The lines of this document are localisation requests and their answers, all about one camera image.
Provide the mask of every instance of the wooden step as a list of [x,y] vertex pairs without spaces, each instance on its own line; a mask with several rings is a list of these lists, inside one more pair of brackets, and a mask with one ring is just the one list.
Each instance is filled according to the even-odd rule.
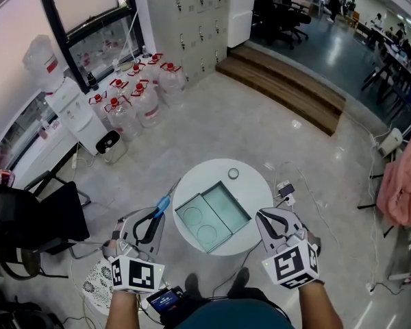
[[332,112],[336,114],[343,113],[345,99],[306,73],[244,45],[233,49],[230,55],[233,58],[249,63],[251,66],[260,67],[272,76],[298,88],[326,108],[329,108]]
[[326,134],[331,136],[336,131],[339,114],[263,69],[228,57],[217,64],[216,70],[286,106]]

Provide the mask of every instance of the blue handle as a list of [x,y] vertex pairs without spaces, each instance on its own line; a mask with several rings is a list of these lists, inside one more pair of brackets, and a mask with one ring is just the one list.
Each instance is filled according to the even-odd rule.
[[158,218],[171,204],[171,197],[166,195],[161,198],[161,200],[157,204],[158,213],[154,216],[154,218]]

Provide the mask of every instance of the window frame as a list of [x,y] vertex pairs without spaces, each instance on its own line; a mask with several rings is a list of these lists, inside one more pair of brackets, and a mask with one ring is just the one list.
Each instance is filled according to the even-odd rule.
[[[125,17],[130,16],[131,21],[134,20],[134,16],[137,13],[137,6],[135,0],[126,0],[126,6],[114,8],[91,18],[91,20],[82,23],[81,25],[73,28],[69,33],[66,33],[64,26],[61,23],[58,11],[55,8],[53,0],[41,0],[42,6],[45,10],[47,20],[52,28],[53,35],[55,36],[58,45],[64,58],[70,68],[73,77],[76,79],[79,87],[84,94],[90,91],[90,87],[87,81],[82,76],[71,54],[70,48],[76,45],[78,42],[85,39],[87,36],[99,31],[103,26],[109,25],[113,22],[119,21]],[[145,45],[143,40],[142,29],[140,27],[140,21],[136,19],[132,27],[132,31],[136,37],[138,50],[134,52],[134,57],[141,54],[142,47]],[[102,80],[114,71],[113,67],[108,67],[107,71],[103,72],[97,77],[97,81]]]

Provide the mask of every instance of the pink cloth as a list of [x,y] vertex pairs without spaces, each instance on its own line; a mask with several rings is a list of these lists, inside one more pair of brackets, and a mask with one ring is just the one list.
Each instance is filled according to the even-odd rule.
[[395,226],[411,226],[411,140],[402,157],[386,165],[377,207]]

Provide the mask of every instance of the round white table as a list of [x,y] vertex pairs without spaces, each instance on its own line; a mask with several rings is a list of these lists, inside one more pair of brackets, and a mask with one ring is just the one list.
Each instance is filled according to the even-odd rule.
[[[232,180],[228,171],[236,168],[239,176]],[[217,182],[222,181],[229,192],[251,217],[248,224],[210,252],[217,256],[230,256],[245,252],[260,241],[260,233],[255,220],[261,208],[273,207],[273,195],[266,180],[249,165],[228,158],[203,162],[193,167],[179,182],[173,196],[173,218],[181,235],[198,250],[205,252],[192,235],[175,209],[198,193],[203,193]]]

